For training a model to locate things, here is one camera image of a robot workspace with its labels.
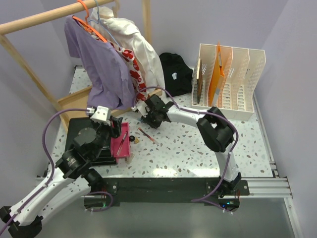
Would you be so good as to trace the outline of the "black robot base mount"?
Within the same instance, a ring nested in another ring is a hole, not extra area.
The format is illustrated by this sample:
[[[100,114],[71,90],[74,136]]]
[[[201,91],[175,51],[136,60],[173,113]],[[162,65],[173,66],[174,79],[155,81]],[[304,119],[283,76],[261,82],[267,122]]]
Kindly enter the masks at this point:
[[[190,203],[202,199],[228,211],[240,206],[240,197],[248,196],[246,180],[229,183],[219,178],[104,178],[85,196],[86,208],[108,208],[121,203]]]

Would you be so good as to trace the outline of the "pink pen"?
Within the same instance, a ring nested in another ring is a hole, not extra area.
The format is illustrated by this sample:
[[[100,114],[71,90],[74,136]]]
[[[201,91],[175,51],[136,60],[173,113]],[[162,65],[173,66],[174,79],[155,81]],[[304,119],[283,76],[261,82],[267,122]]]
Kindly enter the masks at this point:
[[[122,146],[123,146],[123,143],[125,141],[125,138],[126,138],[127,134],[128,134],[128,131],[125,132],[125,134],[124,134],[124,136],[123,136],[123,138],[122,138],[122,140],[120,142],[120,145],[119,145],[119,148],[118,148],[118,151],[117,151],[117,154],[116,154],[117,156],[120,154],[120,152],[122,150]]]

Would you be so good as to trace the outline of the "red pen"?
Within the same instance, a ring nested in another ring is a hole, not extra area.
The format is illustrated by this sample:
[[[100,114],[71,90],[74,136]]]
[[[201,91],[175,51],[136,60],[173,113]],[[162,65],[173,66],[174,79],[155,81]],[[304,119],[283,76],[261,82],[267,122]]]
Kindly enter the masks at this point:
[[[150,141],[152,141],[154,144],[159,144],[154,138],[152,138],[151,136],[149,136],[146,132],[144,132],[140,127],[138,128],[138,130],[144,135],[146,136]]]

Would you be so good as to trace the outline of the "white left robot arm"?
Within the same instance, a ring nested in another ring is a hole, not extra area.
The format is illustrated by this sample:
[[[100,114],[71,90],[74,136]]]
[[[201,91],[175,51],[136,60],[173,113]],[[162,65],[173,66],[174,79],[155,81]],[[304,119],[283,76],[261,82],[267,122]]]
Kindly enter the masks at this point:
[[[103,178],[91,167],[92,162],[99,157],[111,138],[121,135],[122,118],[97,120],[91,117],[90,120],[94,126],[78,132],[69,150],[52,164],[52,171],[46,180],[21,202],[1,208],[0,217],[12,237],[34,238],[42,229],[42,212],[47,210],[46,205],[78,178],[85,181],[85,187],[80,189],[81,194],[87,191],[91,194],[101,192]]]

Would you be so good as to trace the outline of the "pink drawer tray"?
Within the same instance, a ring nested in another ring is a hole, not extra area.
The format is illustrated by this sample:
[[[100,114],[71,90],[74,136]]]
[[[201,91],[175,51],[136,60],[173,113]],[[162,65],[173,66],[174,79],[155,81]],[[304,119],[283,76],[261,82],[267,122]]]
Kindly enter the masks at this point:
[[[111,138],[110,141],[111,152],[116,159],[130,156],[129,136],[129,124],[123,122],[121,125],[121,135],[118,138]]]

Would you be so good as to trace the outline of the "orange folder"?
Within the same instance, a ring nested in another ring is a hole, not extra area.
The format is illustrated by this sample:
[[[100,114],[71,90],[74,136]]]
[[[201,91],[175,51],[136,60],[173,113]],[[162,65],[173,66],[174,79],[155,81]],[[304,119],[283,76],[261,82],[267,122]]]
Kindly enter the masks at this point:
[[[231,67],[233,52],[228,46],[216,46],[216,58],[208,90],[208,106],[219,106],[224,85]]]

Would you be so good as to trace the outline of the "Three Days To See book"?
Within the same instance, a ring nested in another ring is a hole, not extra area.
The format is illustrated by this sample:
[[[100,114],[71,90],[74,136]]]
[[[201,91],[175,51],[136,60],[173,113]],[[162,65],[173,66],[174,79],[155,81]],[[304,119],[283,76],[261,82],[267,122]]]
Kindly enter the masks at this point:
[[[193,100],[194,104],[200,104],[203,93],[203,64],[202,60],[198,58],[197,65],[193,76]]]

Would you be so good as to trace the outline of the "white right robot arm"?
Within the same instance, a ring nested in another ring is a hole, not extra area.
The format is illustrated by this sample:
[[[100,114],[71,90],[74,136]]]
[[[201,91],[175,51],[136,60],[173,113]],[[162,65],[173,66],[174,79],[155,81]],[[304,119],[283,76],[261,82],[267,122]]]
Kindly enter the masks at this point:
[[[179,122],[193,126],[205,145],[215,153],[220,168],[220,188],[227,195],[238,189],[241,173],[235,163],[233,149],[237,144],[238,132],[235,126],[217,107],[195,110],[182,107],[173,101],[165,103],[153,95],[145,101],[141,120],[152,128],[159,128],[162,122]]]

